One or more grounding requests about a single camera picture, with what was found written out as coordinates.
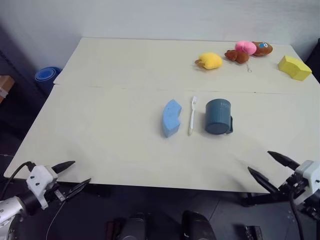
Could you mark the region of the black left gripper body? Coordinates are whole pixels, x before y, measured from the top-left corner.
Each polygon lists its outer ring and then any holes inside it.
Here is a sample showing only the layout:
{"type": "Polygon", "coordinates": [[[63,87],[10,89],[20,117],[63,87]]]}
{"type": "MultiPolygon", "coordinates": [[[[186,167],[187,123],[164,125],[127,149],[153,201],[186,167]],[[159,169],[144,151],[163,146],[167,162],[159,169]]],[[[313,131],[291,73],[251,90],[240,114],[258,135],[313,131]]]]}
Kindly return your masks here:
{"type": "Polygon", "coordinates": [[[64,182],[58,182],[53,187],[46,191],[44,198],[47,203],[60,202],[64,203],[67,201],[69,194],[71,194],[72,185],[64,182]]]}

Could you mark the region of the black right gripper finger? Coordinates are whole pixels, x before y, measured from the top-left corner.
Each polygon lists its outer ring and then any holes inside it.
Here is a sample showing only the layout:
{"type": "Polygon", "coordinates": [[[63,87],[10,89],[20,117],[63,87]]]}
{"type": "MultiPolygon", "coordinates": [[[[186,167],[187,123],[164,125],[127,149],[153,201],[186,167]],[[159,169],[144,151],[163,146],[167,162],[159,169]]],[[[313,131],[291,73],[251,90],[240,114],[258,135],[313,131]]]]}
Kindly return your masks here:
{"type": "Polygon", "coordinates": [[[290,168],[291,170],[295,171],[300,164],[295,162],[294,160],[292,160],[291,158],[280,154],[278,152],[275,151],[267,151],[267,153],[274,158],[278,163],[280,163],[281,165],[290,168]]]}
{"type": "Polygon", "coordinates": [[[260,184],[265,190],[267,190],[271,194],[278,193],[279,190],[274,185],[269,182],[269,179],[265,177],[262,173],[258,172],[257,170],[247,167],[249,173],[252,177],[256,180],[258,184],[260,184]]]}

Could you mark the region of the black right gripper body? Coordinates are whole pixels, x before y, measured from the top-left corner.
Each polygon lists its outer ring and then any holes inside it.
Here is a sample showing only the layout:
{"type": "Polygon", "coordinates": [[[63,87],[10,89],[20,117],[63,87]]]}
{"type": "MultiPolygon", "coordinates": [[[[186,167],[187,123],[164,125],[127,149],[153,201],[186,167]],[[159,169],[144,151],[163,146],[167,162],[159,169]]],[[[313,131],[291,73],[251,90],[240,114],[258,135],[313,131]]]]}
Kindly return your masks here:
{"type": "Polygon", "coordinates": [[[295,172],[278,188],[278,198],[289,198],[293,195],[293,198],[299,197],[305,192],[306,180],[301,173],[295,172]]]}

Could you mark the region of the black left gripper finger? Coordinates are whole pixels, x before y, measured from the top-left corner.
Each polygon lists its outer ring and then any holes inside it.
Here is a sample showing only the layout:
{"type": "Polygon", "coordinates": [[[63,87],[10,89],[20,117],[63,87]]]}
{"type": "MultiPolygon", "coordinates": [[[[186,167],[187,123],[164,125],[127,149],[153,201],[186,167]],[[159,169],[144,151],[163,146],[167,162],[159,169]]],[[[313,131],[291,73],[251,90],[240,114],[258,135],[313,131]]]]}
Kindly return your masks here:
{"type": "Polygon", "coordinates": [[[75,161],[66,161],[63,163],[59,163],[55,166],[52,167],[52,170],[56,173],[59,174],[65,170],[67,170],[70,166],[72,166],[75,163],[75,161]]]}
{"type": "Polygon", "coordinates": [[[64,200],[65,201],[71,200],[73,197],[75,197],[77,194],[79,194],[86,187],[86,185],[90,183],[90,181],[91,181],[91,178],[88,178],[88,179],[80,182],[76,186],[72,187],[69,190],[69,192],[65,195],[64,200]]]}

